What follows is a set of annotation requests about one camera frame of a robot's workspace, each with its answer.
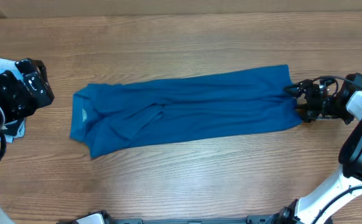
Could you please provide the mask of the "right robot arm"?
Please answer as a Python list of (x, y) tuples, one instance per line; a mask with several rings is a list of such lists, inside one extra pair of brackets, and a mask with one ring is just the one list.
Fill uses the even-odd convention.
[(342, 119), (358, 124), (340, 149), (338, 168), (310, 194), (294, 200), (259, 223), (332, 223), (332, 216), (362, 195), (362, 74), (323, 76), (286, 86), (284, 91), (306, 102), (297, 111), (306, 123)]

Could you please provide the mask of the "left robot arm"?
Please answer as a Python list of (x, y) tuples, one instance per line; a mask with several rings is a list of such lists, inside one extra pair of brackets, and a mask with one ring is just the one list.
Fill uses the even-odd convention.
[[(25, 58), (19, 61), (1, 60), (4, 71), (0, 73), (0, 161), (7, 149), (3, 127), (5, 124), (26, 118), (39, 108), (49, 106), (54, 100), (47, 71), (40, 60)], [(0, 206), (0, 224), (13, 221)]]

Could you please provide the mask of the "dark blue t-shirt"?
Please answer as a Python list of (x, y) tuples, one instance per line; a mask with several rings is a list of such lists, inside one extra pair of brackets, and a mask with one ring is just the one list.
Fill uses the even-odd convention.
[(287, 65), (129, 84), (73, 96), (71, 139), (97, 158), (120, 149), (259, 134), (298, 126)]

